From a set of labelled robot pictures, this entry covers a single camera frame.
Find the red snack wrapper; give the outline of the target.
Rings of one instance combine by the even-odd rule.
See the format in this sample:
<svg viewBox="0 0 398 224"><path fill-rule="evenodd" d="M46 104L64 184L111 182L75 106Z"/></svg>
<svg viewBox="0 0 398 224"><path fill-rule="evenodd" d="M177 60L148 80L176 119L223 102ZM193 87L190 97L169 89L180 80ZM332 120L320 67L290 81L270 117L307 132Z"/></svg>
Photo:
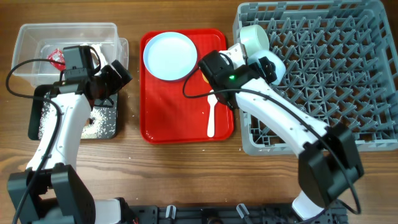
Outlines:
<svg viewBox="0 0 398 224"><path fill-rule="evenodd" d="M63 52L60 49L55 49L47 56L47 59L53 60L51 64L59 71L62 71L66 68Z"/></svg>

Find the white rice grains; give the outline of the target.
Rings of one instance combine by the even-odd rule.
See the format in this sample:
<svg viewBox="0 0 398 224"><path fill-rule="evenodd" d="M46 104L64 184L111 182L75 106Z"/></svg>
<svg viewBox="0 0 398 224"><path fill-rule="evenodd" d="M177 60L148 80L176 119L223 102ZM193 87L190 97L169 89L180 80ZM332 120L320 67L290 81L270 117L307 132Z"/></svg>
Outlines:
<svg viewBox="0 0 398 224"><path fill-rule="evenodd" d="M34 139L40 140L44 134L45 123L55 115L52 106L45 102L39 116L38 133L34 134ZM88 122L83 127L82 139L111 139L116 134L118 109L116 100L111 108L97 107L93 108L89 118L94 119L93 124Z"/></svg>

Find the green bowl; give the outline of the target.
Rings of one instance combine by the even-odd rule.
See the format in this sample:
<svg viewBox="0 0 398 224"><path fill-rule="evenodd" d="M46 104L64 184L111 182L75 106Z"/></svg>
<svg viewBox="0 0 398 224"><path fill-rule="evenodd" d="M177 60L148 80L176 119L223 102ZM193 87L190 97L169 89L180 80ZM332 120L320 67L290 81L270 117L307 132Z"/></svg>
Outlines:
<svg viewBox="0 0 398 224"><path fill-rule="evenodd" d="M269 50L269 38L260 25L243 27L239 32L239 38L248 57L260 50Z"/></svg>

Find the white tissue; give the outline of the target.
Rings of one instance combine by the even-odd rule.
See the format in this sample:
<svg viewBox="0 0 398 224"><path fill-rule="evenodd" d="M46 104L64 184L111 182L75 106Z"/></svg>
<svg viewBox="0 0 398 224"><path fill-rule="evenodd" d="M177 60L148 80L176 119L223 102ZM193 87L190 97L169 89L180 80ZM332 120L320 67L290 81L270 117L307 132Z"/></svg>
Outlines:
<svg viewBox="0 0 398 224"><path fill-rule="evenodd" d="M101 68L103 68L105 65L108 64L108 61L103 52L103 44L92 44L91 47L95 49L95 51L91 51L94 67L101 65Z"/></svg>

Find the small light blue bowl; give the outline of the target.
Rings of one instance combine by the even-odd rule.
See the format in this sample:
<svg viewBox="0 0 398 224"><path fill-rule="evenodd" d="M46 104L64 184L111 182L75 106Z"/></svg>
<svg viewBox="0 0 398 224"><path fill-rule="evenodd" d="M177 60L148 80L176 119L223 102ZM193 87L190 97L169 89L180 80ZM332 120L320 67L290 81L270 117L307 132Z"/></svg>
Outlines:
<svg viewBox="0 0 398 224"><path fill-rule="evenodd" d="M286 72L286 67L285 67L283 61L275 53L273 53L269 50L260 50L256 53L254 53L249 58L261 58L261 57L267 57L271 62L273 62L275 64L277 80L272 82L271 84L279 85L282 81L282 78L283 78L285 72Z"/></svg>

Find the yellow plastic cup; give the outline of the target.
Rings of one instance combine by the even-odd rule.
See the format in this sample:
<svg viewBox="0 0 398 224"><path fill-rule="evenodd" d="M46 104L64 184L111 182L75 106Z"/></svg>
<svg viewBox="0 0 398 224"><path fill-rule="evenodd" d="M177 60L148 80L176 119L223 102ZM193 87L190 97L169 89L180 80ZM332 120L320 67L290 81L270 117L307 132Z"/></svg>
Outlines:
<svg viewBox="0 0 398 224"><path fill-rule="evenodd" d="M202 78L203 78L204 82L206 82L207 84L210 85L210 83L209 83L207 77L205 76L205 74L202 72L201 75L202 75Z"/></svg>

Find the large light blue plate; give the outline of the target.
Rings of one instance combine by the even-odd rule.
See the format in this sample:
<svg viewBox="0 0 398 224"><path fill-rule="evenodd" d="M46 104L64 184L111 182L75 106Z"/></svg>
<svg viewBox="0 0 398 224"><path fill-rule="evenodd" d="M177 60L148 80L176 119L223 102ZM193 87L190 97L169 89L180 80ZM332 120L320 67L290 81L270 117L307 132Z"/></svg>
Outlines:
<svg viewBox="0 0 398 224"><path fill-rule="evenodd" d="M146 43L143 52L145 68L163 81L177 81L195 67L198 50L193 41L179 32L163 32Z"/></svg>

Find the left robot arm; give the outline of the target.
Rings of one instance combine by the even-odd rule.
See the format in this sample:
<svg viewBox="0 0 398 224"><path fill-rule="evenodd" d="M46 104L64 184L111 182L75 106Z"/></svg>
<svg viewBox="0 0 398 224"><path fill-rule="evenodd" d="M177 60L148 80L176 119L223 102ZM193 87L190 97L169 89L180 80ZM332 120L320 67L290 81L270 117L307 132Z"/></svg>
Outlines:
<svg viewBox="0 0 398 224"><path fill-rule="evenodd" d="M94 200L76 172L83 128L96 101L101 106L132 76L115 60L95 65L97 51L89 45L63 50L65 69L50 86L49 97L32 95L55 111L38 149L23 172L13 173L7 191L16 209L13 223L138 223L122 198Z"/></svg>

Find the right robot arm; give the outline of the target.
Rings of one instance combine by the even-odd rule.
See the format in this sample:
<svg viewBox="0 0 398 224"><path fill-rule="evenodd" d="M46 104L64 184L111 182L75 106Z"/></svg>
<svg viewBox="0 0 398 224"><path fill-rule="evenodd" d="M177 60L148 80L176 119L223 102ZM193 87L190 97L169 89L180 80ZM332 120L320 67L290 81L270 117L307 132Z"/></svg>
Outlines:
<svg viewBox="0 0 398 224"><path fill-rule="evenodd" d="M298 157L302 191L292 208L301 220L314 220L347 189L359 201L353 184L364 169L353 133L343 123L329 126L310 116L272 89L286 71L276 54L260 50L246 57L214 50L198 67L220 103L256 117Z"/></svg>

